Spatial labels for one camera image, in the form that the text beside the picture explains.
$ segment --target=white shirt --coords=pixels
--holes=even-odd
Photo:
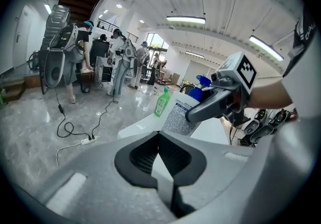
[[[125,54],[123,55],[115,54],[116,51],[121,51],[124,47],[125,42],[121,37],[117,37],[116,39],[107,39],[107,42],[112,44],[112,46],[109,48],[109,51],[113,54],[112,58],[115,58],[115,59],[121,58],[121,59],[124,59],[125,61],[130,62],[130,60]]]

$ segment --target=label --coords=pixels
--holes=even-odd
[[[189,136],[196,129],[197,123],[186,120],[185,114],[192,106],[175,100],[175,105],[167,117],[162,131],[170,131],[183,136]]]
[[[160,98],[157,102],[157,107],[156,107],[156,113],[161,115],[163,110],[164,110],[164,105],[165,105],[166,100],[163,98]]]

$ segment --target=green spray bottle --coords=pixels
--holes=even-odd
[[[158,100],[157,100],[157,104],[155,107],[155,115],[157,117],[160,117],[167,105],[167,103],[170,101],[170,95],[169,95],[169,90],[167,87],[164,87],[164,94],[162,94]]]

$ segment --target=wooden stairs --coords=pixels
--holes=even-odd
[[[3,83],[1,87],[5,90],[5,92],[2,92],[4,102],[19,100],[26,90],[24,79]]]

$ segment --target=shoe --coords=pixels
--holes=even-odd
[[[93,73],[94,71],[93,70],[90,70],[90,69],[88,69],[88,68],[84,68],[84,69],[81,69],[80,70],[80,73],[81,74],[91,74],[91,73]]]
[[[71,102],[72,104],[75,104],[75,103],[76,103],[76,97],[75,97],[75,96],[71,97],[71,98],[70,98],[70,102]]]

